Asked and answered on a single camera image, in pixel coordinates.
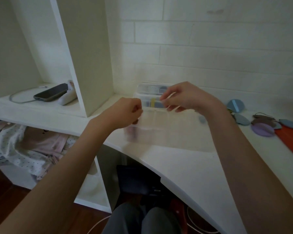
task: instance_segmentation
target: person's left hand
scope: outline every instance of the person's left hand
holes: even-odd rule
[[[143,110],[139,98],[120,98],[116,103],[101,113],[112,128],[120,129],[138,122]]]

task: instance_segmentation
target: hand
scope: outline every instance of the hand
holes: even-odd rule
[[[205,115],[209,109],[224,106],[216,97],[189,82],[182,82],[169,87],[160,97],[160,100],[168,111],[178,107],[176,112],[194,109],[202,115]]]
[[[100,114],[113,130],[124,128],[138,122],[143,110],[139,98],[120,98]]]

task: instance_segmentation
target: leg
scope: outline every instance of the leg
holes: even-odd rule
[[[181,234],[181,228],[173,213],[155,207],[142,221],[141,234]]]
[[[141,233],[140,211],[129,203],[117,207],[109,218],[102,234]]]

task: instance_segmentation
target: brown floor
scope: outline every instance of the brown floor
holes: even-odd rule
[[[26,188],[13,185],[0,171],[0,224],[29,192],[30,190]],[[99,220],[109,215],[109,213],[74,203],[70,216],[59,233],[86,234]],[[106,222],[107,220],[104,220],[98,224],[91,234],[100,234]]]

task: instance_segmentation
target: person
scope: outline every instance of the person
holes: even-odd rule
[[[169,87],[160,100],[168,111],[194,109],[206,117],[246,231],[292,234],[293,198],[246,139],[226,106],[189,82]],[[0,225],[0,234],[57,233],[105,139],[114,130],[137,122],[142,112],[140,99],[121,98],[91,119],[70,151]],[[144,227],[136,212],[127,204],[119,206],[103,233],[180,233],[175,218],[165,210],[152,209],[142,221]]]

